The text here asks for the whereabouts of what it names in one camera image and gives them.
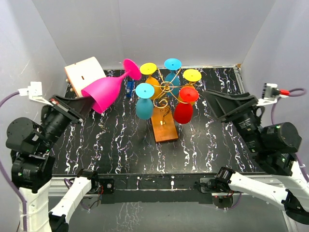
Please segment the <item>pink wine glass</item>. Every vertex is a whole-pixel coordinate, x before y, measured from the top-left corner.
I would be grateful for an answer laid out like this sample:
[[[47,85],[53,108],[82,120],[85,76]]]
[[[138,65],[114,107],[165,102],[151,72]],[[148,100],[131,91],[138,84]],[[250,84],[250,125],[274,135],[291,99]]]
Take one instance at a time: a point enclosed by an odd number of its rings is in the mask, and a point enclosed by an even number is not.
[[[130,60],[124,59],[123,67],[125,73],[119,77],[104,77],[96,80],[81,90],[83,97],[92,97],[95,103],[92,109],[101,114],[108,109],[117,99],[122,81],[129,76],[133,80],[141,79],[141,72],[137,64]]]

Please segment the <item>red wine glass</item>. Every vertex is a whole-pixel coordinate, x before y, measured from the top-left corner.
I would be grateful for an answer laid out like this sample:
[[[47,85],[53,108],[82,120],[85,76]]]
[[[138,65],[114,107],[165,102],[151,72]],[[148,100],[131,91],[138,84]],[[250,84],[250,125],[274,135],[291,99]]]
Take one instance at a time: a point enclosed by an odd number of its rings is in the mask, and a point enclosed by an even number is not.
[[[179,96],[181,100],[175,108],[174,119],[180,124],[186,124],[190,122],[193,115],[191,103],[198,99],[199,93],[193,87],[183,87],[179,92]]]

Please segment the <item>light blue wine glass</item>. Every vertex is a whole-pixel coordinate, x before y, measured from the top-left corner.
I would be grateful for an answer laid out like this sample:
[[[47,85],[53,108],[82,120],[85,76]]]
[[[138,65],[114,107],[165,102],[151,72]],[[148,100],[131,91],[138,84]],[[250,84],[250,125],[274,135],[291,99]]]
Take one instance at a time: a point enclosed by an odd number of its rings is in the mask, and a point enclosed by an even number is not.
[[[136,104],[136,115],[138,118],[148,120],[153,114],[153,103],[151,97],[155,89],[148,83],[141,83],[136,87],[136,94],[139,97]]]

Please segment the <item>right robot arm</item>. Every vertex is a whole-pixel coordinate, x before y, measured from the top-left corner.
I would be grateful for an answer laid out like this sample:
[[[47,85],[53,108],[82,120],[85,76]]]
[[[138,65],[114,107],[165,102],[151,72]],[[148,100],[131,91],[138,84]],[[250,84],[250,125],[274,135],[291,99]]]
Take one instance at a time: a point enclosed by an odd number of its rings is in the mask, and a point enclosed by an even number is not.
[[[303,174],[296,155],[302,138],[290,122],[262,127],[261,116],[256,114],[258,110],[263,112],[265,105],[275,104],[277,99],[289,94],[275,87],[265,87],[260,99],[250,93],[229,95],[214,90],[202,93],[219,121],[233,123],[248,149],[255,154],[253,159],[260,168],[284,186],[265,184],[222,167],[215,178],[195,182],[200,192],[246,193],[277,206],[294,221],[309,223],[309,177]]]

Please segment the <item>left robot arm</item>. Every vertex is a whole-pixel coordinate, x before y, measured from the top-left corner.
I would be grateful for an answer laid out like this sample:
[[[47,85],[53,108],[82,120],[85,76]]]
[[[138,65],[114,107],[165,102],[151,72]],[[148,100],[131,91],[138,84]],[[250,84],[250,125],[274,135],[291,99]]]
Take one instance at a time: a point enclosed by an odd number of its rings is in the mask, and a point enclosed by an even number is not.
[[[60,202],[48,209],[49,188],[55,158],[49,152],[71,123],[82,123],[95,101],[54,95],[45,102],[41,123],[20,117],[7,128],[6,147],[11,151],[12,168],[3,176],[18,196],[21,232],[67,232],[70,218],[87,193],[99,189],[96,171],[81,169]]]

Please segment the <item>yellow wine glass right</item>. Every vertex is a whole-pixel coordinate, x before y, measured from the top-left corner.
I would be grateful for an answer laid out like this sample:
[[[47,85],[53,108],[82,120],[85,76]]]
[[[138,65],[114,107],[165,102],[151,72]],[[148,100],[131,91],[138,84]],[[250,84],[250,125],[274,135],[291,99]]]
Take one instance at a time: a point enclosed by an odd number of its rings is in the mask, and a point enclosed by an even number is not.
[[[178,104],[189,102],[193,105],[199,98],[199,93],[195,89],[195,83],[201,80],[202,75],[198,70],[188,69],[184,71],[183,78],[187,80],[188,83],[180,88]]]

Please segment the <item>yellow wine glass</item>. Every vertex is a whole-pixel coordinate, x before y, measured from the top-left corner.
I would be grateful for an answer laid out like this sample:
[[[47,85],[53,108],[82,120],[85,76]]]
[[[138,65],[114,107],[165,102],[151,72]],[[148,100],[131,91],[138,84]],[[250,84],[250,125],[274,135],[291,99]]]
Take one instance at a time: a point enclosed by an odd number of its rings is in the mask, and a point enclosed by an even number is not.
[[[147,75],[148,78],[146,79],[145,83],[148,83],[154,87],[154,95],[150,98],[151,100],[154,100],[158,95],[162,92],[161,88],[159,87],[159,81],[152,77],[152,74],[154,74],[157,70],[157,66],[154,63],[145,63],[141,65],[140,72],[143,75]]]
[[[195,83],[201,80],[202,75],[198,70],[188,69],[184,71],[183,78],[187,80],[188,83],[180,88],[178,104],[189,102],[193,105],[199,98],[199,93],[195,89]]]

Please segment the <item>teal wine glass back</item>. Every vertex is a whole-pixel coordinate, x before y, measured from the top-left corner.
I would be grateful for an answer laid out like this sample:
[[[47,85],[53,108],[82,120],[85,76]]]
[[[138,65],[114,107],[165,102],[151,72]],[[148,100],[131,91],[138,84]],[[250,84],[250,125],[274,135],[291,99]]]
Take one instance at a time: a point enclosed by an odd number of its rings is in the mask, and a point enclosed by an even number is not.
[[[169,58],[164,62],[164,65],[170,70],[170,73],[164,79],[165,82],[171,82],[173,86],[180,86],[180,79],[176,73],[182,66],[181,61],[176,58]]]

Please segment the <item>wooden rack base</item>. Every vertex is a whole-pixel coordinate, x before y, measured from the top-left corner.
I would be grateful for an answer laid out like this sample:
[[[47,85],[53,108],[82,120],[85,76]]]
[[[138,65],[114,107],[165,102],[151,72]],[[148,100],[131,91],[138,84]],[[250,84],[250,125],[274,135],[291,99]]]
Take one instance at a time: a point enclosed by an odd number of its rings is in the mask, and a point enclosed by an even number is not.
[[[167,109],[155,107],[151,122],[156,143],[178,140],[178,132],[171,111],[167,113]]]

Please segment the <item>yellow wine glass left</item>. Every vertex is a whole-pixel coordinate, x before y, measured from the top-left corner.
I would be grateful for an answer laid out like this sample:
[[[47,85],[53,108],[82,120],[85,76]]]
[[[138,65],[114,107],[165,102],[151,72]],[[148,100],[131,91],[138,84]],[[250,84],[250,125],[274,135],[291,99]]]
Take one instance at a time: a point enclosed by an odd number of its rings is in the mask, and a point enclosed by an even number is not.
[[[154,63],[145,63],[141,65],[140,72],[143,75],[147,75],[148,78],[146,79],[145,83],[148,83],[154,87],[154,95],[150,98],[151,100],[154,100],[158,95],[162,92],[161,88],[159,87],[159,81],[152,77],[152,74],[154,74],[157,70],[157,66]]]

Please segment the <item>white cylindrical box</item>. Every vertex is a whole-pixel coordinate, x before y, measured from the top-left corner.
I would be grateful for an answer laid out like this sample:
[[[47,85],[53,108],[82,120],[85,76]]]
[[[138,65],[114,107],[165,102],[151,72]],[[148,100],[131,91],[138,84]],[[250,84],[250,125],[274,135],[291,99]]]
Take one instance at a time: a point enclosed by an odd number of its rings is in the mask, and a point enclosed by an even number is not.
[[[95,57],[64,67],[72,91],[77,97],[82,97],[81,90],[98,79],[106,77],[104,70]]]

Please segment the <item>blue stapler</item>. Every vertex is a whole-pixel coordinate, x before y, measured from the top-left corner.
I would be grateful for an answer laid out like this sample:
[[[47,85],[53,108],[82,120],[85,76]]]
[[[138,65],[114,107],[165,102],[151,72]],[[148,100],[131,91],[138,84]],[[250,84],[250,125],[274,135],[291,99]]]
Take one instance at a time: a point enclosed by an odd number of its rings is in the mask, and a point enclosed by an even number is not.
[[[132,92],[134,89],[135,81],[134,80],[128,80],[127,81],[127,86],[126,86],[126,97],[128,99],[132,98]]]

